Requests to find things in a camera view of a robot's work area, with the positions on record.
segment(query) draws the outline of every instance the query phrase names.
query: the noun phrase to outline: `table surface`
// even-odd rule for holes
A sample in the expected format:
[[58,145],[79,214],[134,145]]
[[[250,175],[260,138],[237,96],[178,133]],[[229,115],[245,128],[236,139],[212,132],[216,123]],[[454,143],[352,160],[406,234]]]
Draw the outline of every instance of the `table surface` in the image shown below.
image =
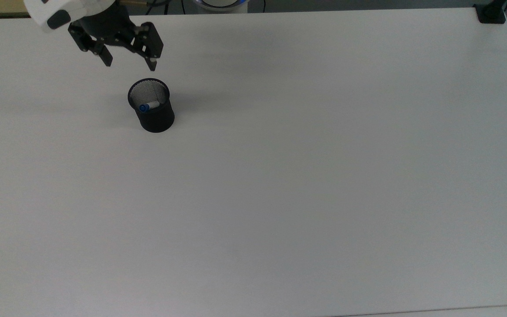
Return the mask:
[[[507,23],[146,20],[153,73],[0,20],[0,316],[507,305]],[[171,90],[161,134],[126,100],[147,77]]]

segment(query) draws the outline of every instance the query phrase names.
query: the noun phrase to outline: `floor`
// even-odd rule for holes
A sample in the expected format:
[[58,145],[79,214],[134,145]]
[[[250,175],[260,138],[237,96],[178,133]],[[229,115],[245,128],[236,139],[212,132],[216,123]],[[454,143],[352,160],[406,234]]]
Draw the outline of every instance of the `floor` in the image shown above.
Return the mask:
[[[336,11],[336,10],[380,10],[406,8],[451,8],[472,7],[487,4],[489,0],[265,0],[265,12]],[[196,14],[193,0],[173,0],[168,14]],[[249,12],[262,12],[264,0],[250,0]],[[145,8],[130,8],[132,15],[145,14]],[[150,14],[163,14],[164,7],[156,7]]]

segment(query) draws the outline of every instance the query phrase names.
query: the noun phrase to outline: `white marker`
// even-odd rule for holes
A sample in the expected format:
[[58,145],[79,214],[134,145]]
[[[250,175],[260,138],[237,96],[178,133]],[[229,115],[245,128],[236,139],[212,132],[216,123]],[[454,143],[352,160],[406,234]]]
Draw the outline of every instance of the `white marker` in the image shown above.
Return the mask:
[[145,103],[145,104],[141,104],[138,109],[141,111],[141,112],[147,112],[149,111],[150,109],[154,109],[154,108],[157,108],[159,107],[159,101],[155,101],[155,102],[148,102],[148,103]]

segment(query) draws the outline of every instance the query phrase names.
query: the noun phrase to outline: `mesh cup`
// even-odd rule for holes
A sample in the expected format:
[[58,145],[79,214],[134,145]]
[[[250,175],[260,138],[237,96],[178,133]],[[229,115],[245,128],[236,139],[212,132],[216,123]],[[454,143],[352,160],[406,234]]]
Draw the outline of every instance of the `mesh cup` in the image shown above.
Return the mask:
[[[142,128],[149,132],[163,132],[173,124],[175,114],[169,102],[169,89],[161,80],[145,78],[129,89],[129,104],[136,112]],[[159,106],[146,112],[139,110],[145,103],[159,102]]]

